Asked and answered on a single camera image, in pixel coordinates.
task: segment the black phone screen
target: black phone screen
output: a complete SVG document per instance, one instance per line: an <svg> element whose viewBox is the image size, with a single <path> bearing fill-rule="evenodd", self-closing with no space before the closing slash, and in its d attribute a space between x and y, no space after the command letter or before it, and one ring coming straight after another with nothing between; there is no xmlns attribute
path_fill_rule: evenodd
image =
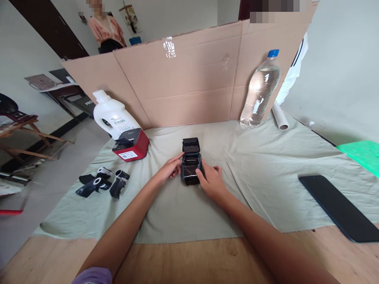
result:
<svg viewBox="0 0 379 284"><path fill-rule="evenodd" d="M378 242L379 230L323 176L302 176L299 181L341 232L357 243Z"/></svg>

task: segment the cardboard sheet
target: cardboard sheet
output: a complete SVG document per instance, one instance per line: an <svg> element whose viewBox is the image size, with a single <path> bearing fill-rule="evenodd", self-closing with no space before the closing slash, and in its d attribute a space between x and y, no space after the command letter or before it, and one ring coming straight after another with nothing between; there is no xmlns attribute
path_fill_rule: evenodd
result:
<svg viewBox="0 0 379 284"><path fill-rule="evenodd" d="M62 64L90 98L103 88L148 129L238 120L252 74L269 50L280 49L267 116L316 7L279 13L277 24L239 21Z"/></svg>

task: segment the blue bottle cap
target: blue bottle cap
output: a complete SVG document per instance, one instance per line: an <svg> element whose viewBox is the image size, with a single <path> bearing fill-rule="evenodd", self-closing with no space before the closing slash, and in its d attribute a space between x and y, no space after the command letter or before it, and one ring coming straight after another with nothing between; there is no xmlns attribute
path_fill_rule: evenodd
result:
<svg viewBox="0 0 379 284"><path fill-rule="evenodd" d="M279 54L279 49L273 49L268 52L268 57L277 57Z"/></svg>

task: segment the wooden table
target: wooden table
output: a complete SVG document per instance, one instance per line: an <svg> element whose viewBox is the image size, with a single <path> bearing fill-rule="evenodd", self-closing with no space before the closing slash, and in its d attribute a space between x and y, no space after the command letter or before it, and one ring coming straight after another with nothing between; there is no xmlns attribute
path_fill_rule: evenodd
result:
<svg viewBox="0 0 379 284"><path fill-rule="evenodd" d="M379 243L352 243L336 226L288 235L341 283L379 283ZM94 239L33 236L6 265L0 283L71 283L95 244ZM275 282L245 238L134 244L114 280L181 284Z"/></svg>
<svg viewBox="0 0 379 284"><path fill-rule="evenodd" d="M59 140L59 141L63 141L63 142L69 143L69 144L74 144L71 141L68 141L68 140L65 140L65 139L62 139L62 138L59 138L59 137L55 137L55 136L52 136L52 135L49 135L49 134L42 133L37 128L37 126L35 125L35 123L38 122L37 118L38 118L37 115L33 115L33 116L30 116L30 118L28 120L24 121L24 122L16 123L16 124L13 124L13 125L11 125L11 126L9 126L7 128L4 128L4 129L0 130L0 138L10 137L10 136L13 135L14 131L16 131L16 130L23 130L23 131L26 131L26 132L29 132L29 133L34 133L34 134L39 135L41 137L42 141L45 143L45 145L47 147L50 146L51 144L46 139L46 137L52 138L52 139L55 139L55 140ZM26 125L29 125L32 129L25 128ZM40 153L34 153L34 152L30 152L30 151L26 151L26 150L21 150L21 149L11 148L11 147L8 147L8 146L4 145L3 143L0 143L0 149L2 149L5 152L7 152L9 155L11 155L14 159L16 159L17 161L19 161L21 164L24 163L24 160L22 158L20 158L17 155L17 153L22 153L22 154L37 156L37 157L41 157L41 158L47 158L47 159L51 159L51 160L56 160L56 158L54 158L52 156L48 156L48 155L44 155L44 154L40 154Z"/></svg>

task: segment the purple sleeve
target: purple sleeve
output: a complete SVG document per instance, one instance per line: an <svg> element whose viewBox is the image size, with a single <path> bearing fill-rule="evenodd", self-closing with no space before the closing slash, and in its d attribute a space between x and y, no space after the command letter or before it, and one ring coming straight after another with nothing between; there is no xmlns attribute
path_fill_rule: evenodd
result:
<svg viewBox="0 0 379 284"><path fill-rule="evenodd" d="M91 267L76 276L72 284L112 284L112 274L107 268Z"/></svg>

